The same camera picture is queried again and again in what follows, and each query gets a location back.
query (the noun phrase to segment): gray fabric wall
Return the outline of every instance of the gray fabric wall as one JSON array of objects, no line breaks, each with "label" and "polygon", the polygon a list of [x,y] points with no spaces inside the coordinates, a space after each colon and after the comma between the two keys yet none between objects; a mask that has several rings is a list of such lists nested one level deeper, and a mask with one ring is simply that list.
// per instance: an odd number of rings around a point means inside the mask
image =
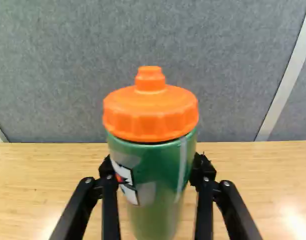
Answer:
[{"label": "gray fabric wall", "polygon": [[306,60],[268,140],[306,140]]},{"label": "gray fabric wall", "polygon": [[0,1],[0,127],[11,142],[105,142],[102,99],[163,67],[199,99],[199,141],[253,141],[306,0]]}]

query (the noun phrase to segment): water bottle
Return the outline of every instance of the water bottle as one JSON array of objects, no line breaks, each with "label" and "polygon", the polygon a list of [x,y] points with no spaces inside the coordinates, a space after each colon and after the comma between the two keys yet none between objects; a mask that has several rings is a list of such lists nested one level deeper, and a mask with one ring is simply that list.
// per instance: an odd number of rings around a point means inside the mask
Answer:
[{"label": "water bottle", "polygon": [[198,100],[141,66],[135,84],[103,100],[112,166],[138,240],[171,240],[196,150]]}]

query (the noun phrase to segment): wooden table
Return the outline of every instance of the wooden table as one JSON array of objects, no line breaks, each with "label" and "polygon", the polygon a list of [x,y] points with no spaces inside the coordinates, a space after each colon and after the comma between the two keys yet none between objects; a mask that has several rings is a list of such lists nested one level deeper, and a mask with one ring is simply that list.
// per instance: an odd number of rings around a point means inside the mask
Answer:
[{"label": "wooden table", "polygon": [[[306,141],[199,143],[217,180],[237,186],[265,240],[306,240]],[[47,240],[77,183],[98,177],[104,143],[0,143],[0,240]],[[123,240],[134,240],[119,191]],[[190,240],[196,193],[187,187],[176,240]],[[84,239],[101,239],[101,201]],[[214,239],[229,239],[214,208]]]}]

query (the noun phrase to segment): orange bottle cap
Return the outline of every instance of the orange bottle cap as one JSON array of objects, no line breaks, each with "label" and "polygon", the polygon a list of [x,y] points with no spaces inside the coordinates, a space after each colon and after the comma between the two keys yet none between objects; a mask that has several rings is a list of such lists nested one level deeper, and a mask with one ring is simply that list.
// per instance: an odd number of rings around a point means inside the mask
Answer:
[{"label": "orange bottle cap", "polygon": [[135,85],[111,92],[103,100],[103,124],[129,141],[156,143],[189,133],[199,120],[195,95],[167,85],[159,66],[141,66]]}]

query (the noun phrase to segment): bottle logo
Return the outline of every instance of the bottle logo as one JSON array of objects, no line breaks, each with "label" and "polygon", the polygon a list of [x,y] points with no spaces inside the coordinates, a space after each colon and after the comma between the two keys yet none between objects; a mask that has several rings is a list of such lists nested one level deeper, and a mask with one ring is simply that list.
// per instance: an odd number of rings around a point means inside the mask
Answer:
[{"label": "bottle logo", "polygon": [[139,205],[138,193],[134,185],[132,170],[118,164],[112,158],[111,162],[115,171],[115,177],[120,183],[119,186],[126,199],[133,205]]}]

